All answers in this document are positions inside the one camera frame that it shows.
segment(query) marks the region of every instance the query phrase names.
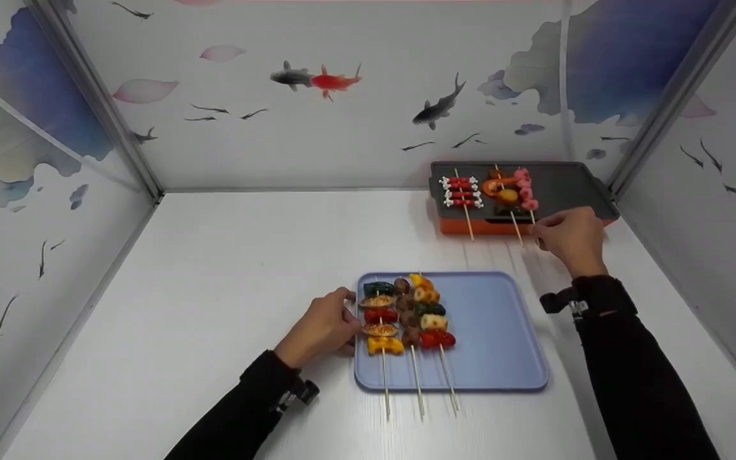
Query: red goldfish painting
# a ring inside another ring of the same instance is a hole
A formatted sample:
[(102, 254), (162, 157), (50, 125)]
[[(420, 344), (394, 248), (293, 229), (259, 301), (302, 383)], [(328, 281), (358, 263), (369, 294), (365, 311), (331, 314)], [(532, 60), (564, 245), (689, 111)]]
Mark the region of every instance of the red goldfish painting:
[(322, 96), (324, 99), (333, 101), (331, 98), (331, 91), (345, 91), (351, 85), (362, 80), (362, 77), (360, 76), (360, 67), (362, 67), (362, 64), (357, 65), (354, 78), (350, 79), (345, 75), (329, 75), (324, 64), (322, 65), (321, 75), (315, 75), (312, 77), (312, 86), (322, 90)]

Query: black sleeve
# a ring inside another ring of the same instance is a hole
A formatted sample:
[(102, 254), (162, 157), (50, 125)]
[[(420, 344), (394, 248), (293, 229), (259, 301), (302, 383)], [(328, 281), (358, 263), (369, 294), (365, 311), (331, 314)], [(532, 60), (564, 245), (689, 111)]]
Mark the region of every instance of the black sleeve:
[[(631, 305), (625, 291), (604, 295), (613, 291), (595, 295), (599, 305), (590, 305), (595, 311), (576, 321), (576, 329), (615, 454), (619, 460), (719, 458), (674, 367), (630, 312), (634, 306), (624, 305)], [(616, 312), (601, 316), (607, 311)]]
[(248, 460), (280, 422), (274, 410), (291, 388), (298, 371), (273, 351), (265, 351), (240, 376), (240, 383), (224, 396), (167, 455), (166, 460)]

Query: pink petal painting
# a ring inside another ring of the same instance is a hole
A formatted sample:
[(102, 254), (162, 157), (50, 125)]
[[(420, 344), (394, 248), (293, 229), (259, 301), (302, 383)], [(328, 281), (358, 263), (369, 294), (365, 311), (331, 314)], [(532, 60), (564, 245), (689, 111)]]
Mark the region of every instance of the pink petal painting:
[(221, 3), (223, 0), (175, 0), (178, 3), (192, 6), (206, 6), (213, 5), (215, 3)]
[(715, 116), (716, 114), (717, 111), (708, 107), (708, 105), (703, 102), (703, 99), (695, 94), (692, 96), (692, 99), (689, 99), (689, 103), (686, 104), (686, 108), (684, 108), (683, 112), (680, 113), (680, 116), (683, 118), (700, 118), (704, 116)]
[(161, 82), (148, 79), (132, 79), (124, 82), (113, 97), (132, 104), (148, 104), (160, 101), (178, 86), (178, 82)]
[(239, 49), (234, 45), (215, 45), (204, 50), (201, 58), (213, 62), (228, 62), (245, 52), (245, 49)]

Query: hand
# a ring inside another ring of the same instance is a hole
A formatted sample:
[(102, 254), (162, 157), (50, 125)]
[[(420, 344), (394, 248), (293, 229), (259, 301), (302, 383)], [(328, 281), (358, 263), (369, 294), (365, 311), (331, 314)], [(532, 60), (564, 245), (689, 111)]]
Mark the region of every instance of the hand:
[(573, 279), (609, 274), (601, 256), (604, 222), (595, 216), (591, 207), (561, 211), (543, 218), (530, 227), (530, 233), (540, 238), (543, 250), (561, 259)]
[(340, 287), (325, 297), (312, 300), (306, 314), (295, 323), (291, 331), (274, 349), (277, 358), (292, 369), (301, 369), (316, 355), (339, 350), (344, 355), (353, 355), (350, 340), (362, 326), (345, 308), (345, 300), (355, 300), (357, 295)]

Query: person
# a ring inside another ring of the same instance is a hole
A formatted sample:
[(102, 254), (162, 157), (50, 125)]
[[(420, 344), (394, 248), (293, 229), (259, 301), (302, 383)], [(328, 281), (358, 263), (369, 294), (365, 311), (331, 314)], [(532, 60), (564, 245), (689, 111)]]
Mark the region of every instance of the person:
[[(556, 213), (537, 222), (531, 233), (572, 277), (578, 295), (573, 303), (576, 329), (617, 457), (719, 458), (674, 367), (636, 316), (620, 282), (610, 277), (601, 256), (604, 226), (593, 210)], [(360, 331), (360, 322), (344, 302), (354, 298), (354, 292), (340, 287), (314, 299), (286, 337), (243, 372), (237, 387), (187, 432), (166, 460), (254, 457), (280, 421), (280, 402), (298, 382), (300, 369), (325, 353), (353, 353), (349, 342)]]

